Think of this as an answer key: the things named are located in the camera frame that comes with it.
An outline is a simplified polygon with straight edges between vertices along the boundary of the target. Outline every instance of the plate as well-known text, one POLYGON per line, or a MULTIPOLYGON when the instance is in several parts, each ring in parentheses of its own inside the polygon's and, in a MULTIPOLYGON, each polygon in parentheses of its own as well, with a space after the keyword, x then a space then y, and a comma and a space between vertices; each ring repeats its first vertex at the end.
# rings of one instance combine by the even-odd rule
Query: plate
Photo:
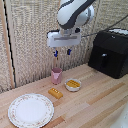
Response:
POLYGON ((19 128, 40 128, 53 117, 52 102, 40 94, 26 94, 15 99, 9 109, 10 121, 19 128))

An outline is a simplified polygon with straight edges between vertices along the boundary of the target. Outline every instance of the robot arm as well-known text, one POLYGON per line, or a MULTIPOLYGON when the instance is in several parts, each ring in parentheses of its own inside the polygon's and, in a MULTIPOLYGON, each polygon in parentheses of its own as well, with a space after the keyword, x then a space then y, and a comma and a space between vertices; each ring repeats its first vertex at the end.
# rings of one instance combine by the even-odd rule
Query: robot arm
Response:
POLYGON ((60 30, 47 34, 49 47, 63 47, 78 45, 81 41, 80 26, 92 21, 95 0, 61 0, 57 20, 60 30))
MULTIPOLYGON (((57 20, 62 29, 71 29, 75 26, 77 19, 80 18, 79 15, 84 12, 95 0, 62 0, 60 3, 60 9, 58 11, 57 20)), ((93 7, 88 8, 85 13, 81 16, 86 17, 88 14, 89 18, 92 20, 94 15, 93 7)), ((84 18, 80 19, 78 22, 84 22, 84 18)))

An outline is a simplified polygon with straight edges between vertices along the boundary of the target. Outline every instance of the plate rim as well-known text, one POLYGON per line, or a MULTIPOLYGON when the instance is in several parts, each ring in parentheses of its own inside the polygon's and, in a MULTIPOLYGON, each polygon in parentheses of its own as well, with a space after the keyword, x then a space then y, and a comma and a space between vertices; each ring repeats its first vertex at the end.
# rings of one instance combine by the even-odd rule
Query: plate rim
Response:
POLYGON ((8 108, 8 118, 9 118, 10 122, 13 123, 15 126, 17 126, 18 128, 40 128, 40 127, 43 127, 43 126, 45 126, 46 124, 48 124, 48 123, 50 122, 50 120, 51 120, 52 117, 53 117, 53 114, 54 114, 54 106, 53 106, 53 103, 51 102, 51 100, 48 99, 48 98, 47 98, 46 96, 44 96, 44 95, 36 94, 36 93, 24 94, 24 95, 21 95, 21 96, 17 97, 15 100, 13 100, 13 101, 11 102, 11 104, 10 104, 10 106, 9 106, 9 108, 8 108), (21 127, 21 126, 17 125, 15 122, 12 121, 12 119, 10 118, 10 107, 12 106, 12 104, 13 104, 18 98, 23 97, 23 96, 25 96, 25 95, 39 95, 39 96, 41 96, 41 97, 45 97, 45 98, 51 103, 51 105, 52 105, 52 115, 51 115, 51 117, 49 118, 49 120, 48 120, 46 123, 44 123, 43 125, 40 125, 40 126, 38 126, 38 127, 35 127, 35 126, 34 126, 34 127, 21 127))

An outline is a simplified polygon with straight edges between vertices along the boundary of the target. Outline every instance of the pink cup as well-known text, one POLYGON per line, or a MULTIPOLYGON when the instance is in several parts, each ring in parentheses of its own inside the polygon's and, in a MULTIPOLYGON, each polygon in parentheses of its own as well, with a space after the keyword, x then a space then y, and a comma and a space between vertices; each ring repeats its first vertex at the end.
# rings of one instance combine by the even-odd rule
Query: pink cup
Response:
POLYGON ((53 68, 51 71, 51 79, 52 79, 53 84, 61 83, 62 69, 61 68, 53 68))

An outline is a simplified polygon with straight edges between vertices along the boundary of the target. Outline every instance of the textured wall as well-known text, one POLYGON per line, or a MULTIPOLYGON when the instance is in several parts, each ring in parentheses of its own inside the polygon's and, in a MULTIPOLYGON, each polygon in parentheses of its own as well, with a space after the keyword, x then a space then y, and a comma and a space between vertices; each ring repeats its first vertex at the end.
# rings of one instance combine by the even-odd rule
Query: textured wall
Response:
POLYGON ((2 8, 3 6, 0 2, 0 93, 11 89, 11 78, 6 48, 6 43, 8 42, 6 42, 4 35, 2 8))
MULTIPOLYGON (((103 0, 96 31, 105 29, 128 14, 128 0, 103 0)), ((128 17, 113 28, 128 30, 128 17)))
POLYGON ((59 0, 11 0, 19 85, 50 75, 53 50, 47 32, 57 29, 59 0))

